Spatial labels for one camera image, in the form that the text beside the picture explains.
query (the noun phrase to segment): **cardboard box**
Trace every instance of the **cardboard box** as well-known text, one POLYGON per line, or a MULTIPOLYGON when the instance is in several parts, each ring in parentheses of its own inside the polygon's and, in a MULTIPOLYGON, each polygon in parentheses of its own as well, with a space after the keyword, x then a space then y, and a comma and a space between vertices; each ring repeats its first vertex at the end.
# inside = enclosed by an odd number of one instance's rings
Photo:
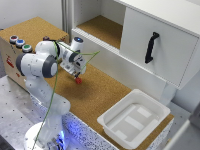
POLYGON ((48 36, 52 40, 62 40, 69 43, 69 35, 66 32, 39 17, 0 31, 0 49, 6 74, 24 89, 26 89, 24 83, 26 78, 21 76, 15 65, 16 58, 22 53, 22 50, 10 44, 9 39, 12 35, 17 35, 20 39, 25 40, 26 44, 31 45, 33 53, 37 43, 42 41, 44 36, 48 36))

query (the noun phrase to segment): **black handle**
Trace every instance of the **black handle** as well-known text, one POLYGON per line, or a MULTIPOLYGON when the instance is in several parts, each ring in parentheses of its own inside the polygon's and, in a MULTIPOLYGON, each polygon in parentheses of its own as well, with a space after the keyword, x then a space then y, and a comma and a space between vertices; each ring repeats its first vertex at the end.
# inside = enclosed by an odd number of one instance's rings
POLYGON ((153 60, 153 57, 151 57, 151 53, 153 50, 153 45, 154 45, 154 40, 157 39, 160 35, 156 32, 153 32, 153 36, 151 37, 150 41, 149 41, 149 45, 147 48, 147 53, 146 53, 146 57, 145 57, 145 63, 148 64, 149 62, 151 62, 153 60))

